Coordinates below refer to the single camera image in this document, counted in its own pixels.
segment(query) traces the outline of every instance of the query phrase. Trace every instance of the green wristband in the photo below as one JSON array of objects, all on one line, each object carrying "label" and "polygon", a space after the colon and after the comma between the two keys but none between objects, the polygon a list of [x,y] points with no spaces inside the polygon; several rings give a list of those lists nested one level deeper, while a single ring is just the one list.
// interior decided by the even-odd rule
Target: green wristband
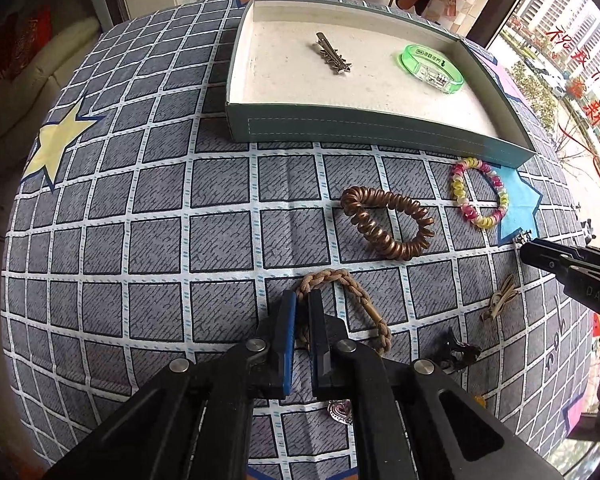
[{"label": "green wristband", "polygon": [[408,72],[446,94],[457,92],[464,83],[453,63],[432,48],[410,44],[398,59]]}]

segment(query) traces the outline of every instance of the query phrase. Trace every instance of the brown rope bracelet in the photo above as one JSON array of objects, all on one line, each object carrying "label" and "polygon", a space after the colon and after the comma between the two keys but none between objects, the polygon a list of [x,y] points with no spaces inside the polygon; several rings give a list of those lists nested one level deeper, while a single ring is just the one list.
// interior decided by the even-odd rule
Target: brown rope bracelet
[{"label": "brown rope bracelet", "polygon": [[[408,262],[416,256],[421,256],[422,251],[430,247],[427,238],[431,238],[435,232],[427,229],[427,226],[432,225],[434,220],[431,217],[426,218],[429,210],[421,207],[417,200],[373,187],[353,186],[344,190],[340,204],[344,214],[351,217],[351,223],[357,226],[371,246],[389,259]],[[386,207],[407,213],[418,224],[418,234],[410,241],[397,242],[371,218],[365,206]]]},{"label": "brown rope bracelet", "polygon": [[384,355],[391,350],[391,329],[384,322],[380,313],[374,307],[371,298],[366,293],[365,289],[362,288],[347,269],[323,269],[315,274],[308,274],[303,279],[298,288],[296,288],[296,294],[299,300],[303,300],[304,297],[313,288],[318,287],[321,283],[338,282],[344,286],[349,292],[351,292],[365,309],[366,313],[373,320],[378,327],[378,339],[380,346],[376,349],[379,355]]}]

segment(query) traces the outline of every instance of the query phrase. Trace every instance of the open box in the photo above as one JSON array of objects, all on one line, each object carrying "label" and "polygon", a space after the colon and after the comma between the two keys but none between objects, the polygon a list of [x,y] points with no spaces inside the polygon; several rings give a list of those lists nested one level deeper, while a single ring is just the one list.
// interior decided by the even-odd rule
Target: open box
[{"label": "open box", "polygon": [[[320,55],[322,32],[348,63]],[[464,76],[445,94],[401,69],[410,43],[442,52]],[[425,23],[323,0],[251,0],[229,68],[237,142],[358,142],[473,155],[517,168],[535,152],[520,118],[472,51]]]}]

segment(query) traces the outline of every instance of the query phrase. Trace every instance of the building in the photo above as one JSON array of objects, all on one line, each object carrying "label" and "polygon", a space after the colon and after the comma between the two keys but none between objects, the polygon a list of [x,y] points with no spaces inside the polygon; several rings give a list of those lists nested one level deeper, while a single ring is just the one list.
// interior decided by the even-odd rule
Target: building
[{"label": "building", "polygon": [[[591,0],[522,0],[515,14],[536,36],[561,30],[571,41],[554,48],[558,68],[591,78],[600,68],[600,11]],[[573,59],[586,50],[589,60]]]}]

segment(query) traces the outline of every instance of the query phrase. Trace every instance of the checkered tablecloth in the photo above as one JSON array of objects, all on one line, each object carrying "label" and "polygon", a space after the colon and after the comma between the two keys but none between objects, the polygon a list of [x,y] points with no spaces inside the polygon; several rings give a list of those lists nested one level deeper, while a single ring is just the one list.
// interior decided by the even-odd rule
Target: checkered tablecloth
[{"label": "checkered tablecloth", "polygon": [[[564,437],[560,409],[586,384],[586,309],[553,276],[521,265],[512,245],[498,247],[493,231],[461,219],[448,191],[453,156],[231,142],[224,86],[242,12],[238,0],[208,0],[116,26],[50,112],[61,120],[84,99],[80,113],[103,119],[67,148],[53,190],[40,174],[24,181],[9,225],[4,353],[36,452],[53,464],[168,361],[216,357],[253,335],[299,277],[345,267],[394,332],[392,359],[428,355],[448,327],[484,348],[454,377],[547,455]],[[539,153],[520,175],[544,194],[541,235],[582,245],[555,153],[533,114],[512,104]],[[352,185],[428,206],[436,237],[426,254],[397,263],[370,251],[340,208]],[[483,177],[472,173],[468,187],[478,205],[495,206]],[[397,238],[414,234],[404,215],[378,218]],[[510,273],[522,294],[497,322],[483,323],[488,298]],[[568,327],[558,351],[556,297]],[[323,298],[353,339],[375,335],[339,286]],[[312,480],[354,468],[352,427],[312,399],[304,351],[294,368],[286,401],[256,404],[251,474]]]}]

